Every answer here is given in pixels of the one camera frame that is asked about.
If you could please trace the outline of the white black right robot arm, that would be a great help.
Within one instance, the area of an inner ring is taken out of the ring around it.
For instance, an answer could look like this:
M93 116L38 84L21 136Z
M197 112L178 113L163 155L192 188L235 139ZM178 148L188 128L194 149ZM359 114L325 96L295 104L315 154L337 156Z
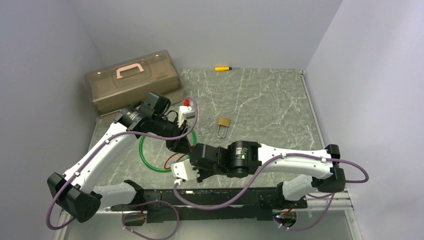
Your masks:
M247 187L261 173L297 174L277 188L275 200L282 208L313 191L341 192L347 183L344 170L327 149L293 150L243 140L228 147L198 143L189 155L189 169L196 172L199 183L215 175L239 179L251 176Z

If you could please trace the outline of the red cable padlock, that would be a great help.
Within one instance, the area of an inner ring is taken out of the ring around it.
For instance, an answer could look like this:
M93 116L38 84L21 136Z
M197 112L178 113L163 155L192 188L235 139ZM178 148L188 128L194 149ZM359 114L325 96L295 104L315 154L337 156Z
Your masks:
M177 162L180 162L181 160L184 160L184 159L186 159L188 157L188 155L187 154L182 154L182 153L173 153L172 155L170 155L167 159L166 159L166 161L165 161L165 163L164 163L164 165L163 165L163 168L165 169L165 170L170 170L171 169L171 164L173 164L173 163L177 163Z

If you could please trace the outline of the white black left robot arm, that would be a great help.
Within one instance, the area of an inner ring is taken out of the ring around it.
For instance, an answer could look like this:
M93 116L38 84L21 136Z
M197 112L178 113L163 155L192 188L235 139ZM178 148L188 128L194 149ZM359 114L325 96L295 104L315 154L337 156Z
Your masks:
M165 140L171 151L188 154L191 145L187 136L193 129L188 127L187 119L197 121L199 107L192 97L187 100L189 105L181 106L173 121L166 115L171 101L155 92L138 105L121 109L104 136L81 160L65 173L54 172L47 179L52 203L80 223L107 207L126 205L131 210L139 209L144 203L144 189L134 181L102 187L96 184L117 157L140 137Z

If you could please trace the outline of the green cable lock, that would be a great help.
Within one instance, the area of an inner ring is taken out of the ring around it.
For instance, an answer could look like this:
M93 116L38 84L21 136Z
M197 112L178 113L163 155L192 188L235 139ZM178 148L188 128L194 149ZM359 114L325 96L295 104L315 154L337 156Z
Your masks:
M194 147L194 145L196 145L197 144L197 134L196 134L196 132L193 130L193 131L191 131L191 136L192 136L192 139L193 139L193 145L191 146L191 147ZM167 167L167 164L168 164L168 162L171 160L171 158L172 157L174 157L174 156L176 156L178 153L173 153L172 155L170 155L167 159L166 159L166 161L165 161L165 163L164 163L164 165L163 165L163 167L162 168L158 168L158 167L155 167L155 166L153 166L153 165L151 165L150 163L148 163L148 161L147 161L147 159L146 159L146 157L144 156L144 152L143 152L143 144L144 144L144 140L145 140L145 136L144 135L142 135L141 136L141 138L140 138L140 140L139 140L139 145L138 145L138 151L139 151L139 156L140 156L140 159L141 159L141 161L144 163L144 165L148 168L148 169L150 169L150 170L152 170L152 171L155 171L155 172L158 172L158 173L168 173L168 172L170 172L171 171L171 168L170 167ZM185 156L187 156L186 157L186 159L188 159L189 158L189 156L187 155L187 154L183 154L183 155L181 155L177 160L176 160L176 162L175 163L177 163L177 162L179 162L179 161L181 161L182 159L183 159L183 157L185 157Z

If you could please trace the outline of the brass padlock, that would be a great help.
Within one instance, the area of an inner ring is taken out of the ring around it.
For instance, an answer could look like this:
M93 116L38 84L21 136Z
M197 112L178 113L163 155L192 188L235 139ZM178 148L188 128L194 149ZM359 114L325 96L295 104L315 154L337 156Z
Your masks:
M227 136L227 132L228 132L228 128L230 127L230 124L231 124L231 120L229 118L227 118L227 117L222 117L221 116L218 119L216 136L219 139L223 139L223 138L225 138ZM221 128L224 128L223 135L220 135Z

